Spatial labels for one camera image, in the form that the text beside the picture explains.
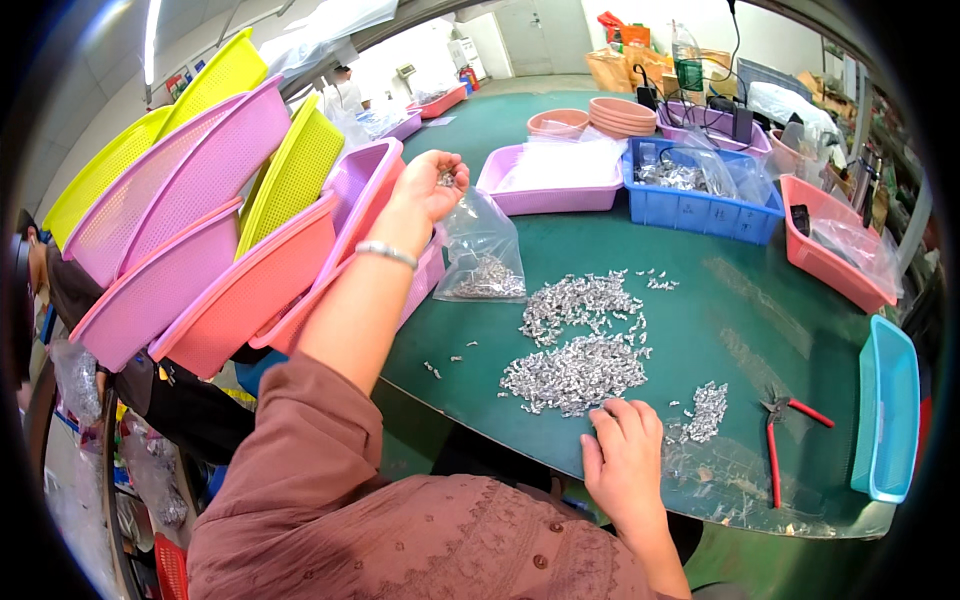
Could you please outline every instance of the person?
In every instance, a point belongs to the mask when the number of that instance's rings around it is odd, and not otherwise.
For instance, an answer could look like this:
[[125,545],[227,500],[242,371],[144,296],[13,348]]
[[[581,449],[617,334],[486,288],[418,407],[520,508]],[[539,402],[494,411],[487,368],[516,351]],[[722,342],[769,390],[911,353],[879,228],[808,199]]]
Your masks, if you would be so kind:
[[348,66],[333,69],[333,85],[324,88],[324,108],[333,104],[350,115],[370,108],[370,98],[364,97],[363,90],[351,80],[352,77],[353,70]]
[[[30,245],[30,285],[44,304],[53,304],[67,331],[73,331],[104,290],[77,261],[64,260],[55,244],[41,242],[38,231],[30,213],[21,209],[17,232]],[[107,386],[160,435],[214,465],[229,463],[236,447],[253,432],[251,411],[171,360],[155,363],[145,350],[119,373],[98,367],[101,395]]]
[[[446,169],[454,187],[437,184]],[[607,401],[589,413],[597,437],[580,440],[587,489],[618,537],[497,479],[377,474],[370,393],[412,257],[467,187],[458,155],[411,160],[370,252],[358,249],[290,360],[266,371],[256,427],[192,532],[191,600],[690,597],[660,500],[663,427],[644,402]]]

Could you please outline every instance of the red-handled pliers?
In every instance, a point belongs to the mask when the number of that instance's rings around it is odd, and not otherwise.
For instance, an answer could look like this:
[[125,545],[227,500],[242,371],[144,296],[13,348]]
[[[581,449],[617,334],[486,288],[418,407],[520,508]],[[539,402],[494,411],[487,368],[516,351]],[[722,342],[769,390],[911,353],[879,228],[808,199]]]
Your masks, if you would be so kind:
[[764,402],[761,400],[760,404],[763,404],[763,406],[770,411],[770,415],[767,417],[767,447],[770,450],[770,475],[774,489],[774,508],[778,509],[780,507],[780,462],[777,460],[777,440],[774,438],[774,423],[783,420],[783,411],[787,406],[790,408],[796,408],[808,417],[818,420],[827,427],[833,427],[833,421],[827,419],[797,399],[794,399],[790,396],[775,397],[776,394],[773,390],[770,390],[769,392],[770,398],[773,401]]

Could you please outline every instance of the brown blouse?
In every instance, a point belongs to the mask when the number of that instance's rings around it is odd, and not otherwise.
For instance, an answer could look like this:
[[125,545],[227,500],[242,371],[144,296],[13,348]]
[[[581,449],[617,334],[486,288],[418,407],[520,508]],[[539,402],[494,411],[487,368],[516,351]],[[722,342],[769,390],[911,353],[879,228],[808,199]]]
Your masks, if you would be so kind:
[[194,528],[190,599],[662,597],[617,538],[488,477],[384,486],[381,420],[303,354],[267,371]]

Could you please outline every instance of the blue plastic basket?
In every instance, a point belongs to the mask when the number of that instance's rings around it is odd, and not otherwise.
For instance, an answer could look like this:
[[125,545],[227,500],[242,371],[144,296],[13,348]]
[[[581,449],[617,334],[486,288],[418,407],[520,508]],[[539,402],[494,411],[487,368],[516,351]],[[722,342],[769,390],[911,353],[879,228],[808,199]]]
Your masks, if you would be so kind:
[[741,81],[739,84],[740,98],[748,97],[747,94],[750,93],[750,84],[753,82],[765,82],[768,84],[776,84],[786,89],[792,89],[803,96],[804,100],[810,103],[813,102],[813,92],[810,91],[809,87],[800,83],[799,79],[792,75],[781,73],[777,69],[772,69],[759,62],[737,59],[736,74],[740,76]]
[[860,425],[850,486],[900,504],[910,489],[920,434],[920,369],[913,342],[879,315],[860,350]]
[[[777,223],[783,220],[783,198],[777,188],[763,206],[742,200],[718,198],[703,192],[687,192],[658,185],[634,182],[634,156],[638,145],[650,143],[657,152],[672,146],[683,146],[659,137],[631,137],[630,147],[623,156],[623,182],[630,191],[630,220],[641,225],[659,228],[683,229],[694,233],[729,237],[741,242],[766,245]],[[750,155],[730,150],[718,150],[724,162],[747,161],[756,165]],[[673,156],[683,162],[683,156]]]

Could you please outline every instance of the green work table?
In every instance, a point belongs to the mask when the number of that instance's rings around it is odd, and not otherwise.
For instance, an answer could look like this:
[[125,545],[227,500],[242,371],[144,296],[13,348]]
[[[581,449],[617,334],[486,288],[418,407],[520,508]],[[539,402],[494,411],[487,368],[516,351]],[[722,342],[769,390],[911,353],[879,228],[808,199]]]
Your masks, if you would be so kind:
[[[404,158],[430,148],[463,155],[476,181],[487,154],[525,140],[526,119],[550,108],[585,108],[593,92],[473,98],[444,127],[407,140]],[[610,212],[514,217],[528,294],[566,274],[629,269],[624,289],[643,300],[649,380],[625,393],[651,404],[670,432],[688,421],[693,394],[710,380],[729,384],[719,434],[704,444],[664,445],[666,508],[703,520],[808,538],[878,537],[894,506],[850,488],[859,406],[858,355],[868,318],[786,260],[782,228],[768,246],[631,223],[625,190]],[[666,271],[675,290],[650,290],[636,271]],[[523,411],[522,398],[497,397],[503,370],[540,351],[517,328],[522,303],[428,299],[398,332],[383,378],[470,429],[559,471],[583,477],[579,436],[589,420],[559,410]],[[630,320],[622,329],[633,324]],[[621,324],[613,331],[619,331]],[[565,326],[560,344],[589,334]],[[476,341],[476,346],[467,347]],[[463,356],[462,362],[449,357]],[[428,371],[436,366],[442,379]],[[832,429],[795,411],[776,425],[782,507],[772,508],[766,410],[773,386],[836,422]],[[678,406],[668,406],[678,400]]]

